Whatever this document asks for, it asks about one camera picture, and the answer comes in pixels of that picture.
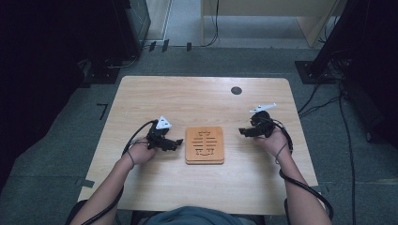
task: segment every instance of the forearm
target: forearm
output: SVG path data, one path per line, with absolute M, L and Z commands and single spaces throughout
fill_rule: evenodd
M 286 176 L 307 185 L 289 151 L 281 152 L 279 163 Z M 331 224 L 325 209 L 313 194 L 288 181 L 285 181 L 285 186 L 292 224 Z
M 109 175 L 84 204 L 71 224 L 82 224 L 92 218 L 106 207 L 108 207 L 117 197 L 123 187 L 126 178 L 131 169 L 131 160 L 125 154 L 112 168 Z M 108 214 L 100 218 L 96 224 L 112 224 L 115 218 L 117 206 L 115 206 Z

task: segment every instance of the wooden board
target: wooden board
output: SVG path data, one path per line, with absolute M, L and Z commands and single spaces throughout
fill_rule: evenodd
M 185 148 L 187 164 L 223 164 L 221 127 L 188 127 Z

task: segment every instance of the gray carpet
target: gray carpet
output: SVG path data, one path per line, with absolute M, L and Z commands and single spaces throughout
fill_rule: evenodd
M 169 47 L 147 49 L 131 67 L 121 69 L 116 84 L 78 89 L 51 130 L 16 161 L 0 199 L 0 224 L 63 224 L 76 203 L 94 155 L 106 116 L 123 76 L 217 76 L 286 78 L 298 109 L 313 91 L 304 85 L 295 60 L 313 60 L 317 50 L 217 49 Z M 321 85 L 310 106 L 338 96 L 338 84 Z M 358 224 L 397 224 L 398 150 L 387 143 L 365 141 L 366 130 L 352 104 L 343 101 L 350 128 L 356 169 Z M 318 182 L 334 207 L 334 224 L 351 224 L 351 169 L 347 135 L 338 102 L 301 119 Z M 130 211 L 119 211 L 129 224 Z M 286 224 L 285 217 L 267 216 L 268 224 Z

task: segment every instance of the person's right hand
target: person's right hand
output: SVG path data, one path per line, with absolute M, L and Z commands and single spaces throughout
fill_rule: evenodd
M 287 139 L 282 133 L 282 131 L 279 128 L 274 128 L 272 131 L 272 134 L 266 138 L 266 137 L 254 137 L 253 138 L 262 148 L 267 150 L 269 153 L 271 153 L 274 157 L 276 157 L 281 150 L 281 148 L 285 145 L 283 148 L 283 151 L 288 151 L 289 147 L 287 143 Z

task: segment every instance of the black hole on table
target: black hole on table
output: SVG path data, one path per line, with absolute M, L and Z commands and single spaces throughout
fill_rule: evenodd
M 231 88 L 231 92 L 234 95 L 240 95 L 240 94 L 242 94 L 242 88 L 235 86 L 235 87 Z

